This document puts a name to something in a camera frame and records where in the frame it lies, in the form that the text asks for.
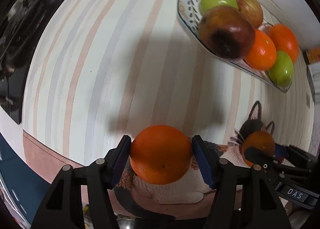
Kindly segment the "dark orange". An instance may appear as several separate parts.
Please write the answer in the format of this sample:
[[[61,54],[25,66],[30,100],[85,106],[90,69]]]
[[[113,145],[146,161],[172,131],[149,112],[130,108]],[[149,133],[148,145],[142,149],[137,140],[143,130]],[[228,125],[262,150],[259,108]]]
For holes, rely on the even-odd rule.
[[[248,161],[245,157],[245,150],[249,147],[255,147],[262,152],[268,154],[269,156],[273,156],[275,153],[275,142],[271,134],[267,131],[258,130],[250,134],[244,141],[241,154],[242,158],[246,165],[249,167],[253,166],[253,163]]]

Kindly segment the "green apple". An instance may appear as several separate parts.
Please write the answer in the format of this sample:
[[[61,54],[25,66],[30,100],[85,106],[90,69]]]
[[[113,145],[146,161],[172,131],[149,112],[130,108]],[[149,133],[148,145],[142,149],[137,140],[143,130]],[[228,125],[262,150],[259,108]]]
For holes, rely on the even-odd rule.
[[[289,86],[293,78],[293,62],[290,56],[282,51],[277,51],[277,60],[273,67],[267,71],[272,82],[280,87]]]
[[[204,15],[211,8],[221,5],[228,5],[235,9],[239,9],[236,0],[200,0],[199,10],[200,13]]]

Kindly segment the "small orange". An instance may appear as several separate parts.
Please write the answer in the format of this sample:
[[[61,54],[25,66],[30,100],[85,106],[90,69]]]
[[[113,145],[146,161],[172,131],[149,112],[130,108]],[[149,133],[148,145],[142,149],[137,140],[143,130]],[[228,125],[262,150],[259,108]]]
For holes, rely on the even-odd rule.
[[[263,31],[256,29],[253,46],[244,60],[255,70],[267,71],[271,69],[277,60],[277,51],[270,37]]]

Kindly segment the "large orange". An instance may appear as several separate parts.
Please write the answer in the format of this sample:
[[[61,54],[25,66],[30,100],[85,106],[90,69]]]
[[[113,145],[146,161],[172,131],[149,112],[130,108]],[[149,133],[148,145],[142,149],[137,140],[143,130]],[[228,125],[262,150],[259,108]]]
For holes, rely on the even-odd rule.
[[[295,63],[299,56],[298,40],[289,27],[283,24],[276,24],[265,28],[265,33],[273,41],[277,51],[286,52],[293,63]]]

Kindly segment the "dark red apple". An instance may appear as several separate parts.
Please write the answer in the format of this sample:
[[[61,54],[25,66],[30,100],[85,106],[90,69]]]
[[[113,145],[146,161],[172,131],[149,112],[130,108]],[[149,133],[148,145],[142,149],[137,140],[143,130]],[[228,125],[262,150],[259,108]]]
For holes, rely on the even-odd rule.
[[[199,24],[199,39],[219,57],[240,60],[253,46],[255,29],[236,8],[220,5],[203,15]]]

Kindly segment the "brownish yellow-red apple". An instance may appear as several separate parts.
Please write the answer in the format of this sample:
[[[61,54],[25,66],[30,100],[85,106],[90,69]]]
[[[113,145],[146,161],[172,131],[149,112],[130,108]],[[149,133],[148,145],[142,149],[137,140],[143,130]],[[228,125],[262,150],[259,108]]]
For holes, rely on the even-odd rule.
[[[259,28],[263,23],[263,10],[257,0],[236,0],[240,13],[253,25]]]

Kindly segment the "blue kitchen cabinet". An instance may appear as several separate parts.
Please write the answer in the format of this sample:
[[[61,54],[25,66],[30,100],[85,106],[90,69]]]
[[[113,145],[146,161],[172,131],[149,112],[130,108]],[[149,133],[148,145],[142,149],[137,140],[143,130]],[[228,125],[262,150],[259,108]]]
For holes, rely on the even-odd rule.
[[[1,175],[20,212],[33,222],[50,183],[36,174],[1,136]]]

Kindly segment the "black phone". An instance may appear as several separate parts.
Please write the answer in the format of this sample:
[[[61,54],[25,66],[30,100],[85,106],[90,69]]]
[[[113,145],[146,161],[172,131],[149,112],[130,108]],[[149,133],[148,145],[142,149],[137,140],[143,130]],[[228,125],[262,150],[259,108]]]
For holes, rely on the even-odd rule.
[[[310,86],[312,101],[315,104],[315,87],[314,87],[312,74],[311,74],[309,66],[306,67],[306,76],[307,76],[307,79],[308,79],[308,82],[309,82],[309,86]]]

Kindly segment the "black gas stove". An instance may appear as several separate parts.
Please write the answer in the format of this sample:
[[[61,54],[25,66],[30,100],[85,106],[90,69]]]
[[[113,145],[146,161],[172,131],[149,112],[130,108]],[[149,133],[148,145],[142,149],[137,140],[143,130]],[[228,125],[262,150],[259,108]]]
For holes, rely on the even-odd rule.
[[[17,124],[36,46],[63,1],[22,0],[1,25],[1,107]]]

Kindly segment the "floral oval ceramic plate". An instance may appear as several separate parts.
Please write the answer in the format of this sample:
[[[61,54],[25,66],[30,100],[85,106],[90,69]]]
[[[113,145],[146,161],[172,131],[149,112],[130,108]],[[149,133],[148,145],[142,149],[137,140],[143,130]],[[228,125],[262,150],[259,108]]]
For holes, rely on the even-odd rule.
[[[283,93],[286,93],[291,88],[288,86],[278,86],[276,85],[268,76],[266,71],[258,71],[249,64],[247,64],[243,59],[237,60],[227,60],[219,57],[213,51],[211,51],[199,38],[199,24],[202,19],[202,14],[199,9],[199,4],[201,0],[177,0],[177,14],[180,21],[185,25],[189,32],[194,36],[194,38],[200,43],[200,45],[206,49],[214,57],[239,68],[240,70],[247,72],[254,76],[255,78],[267,83],[270,86],[276,87]]]

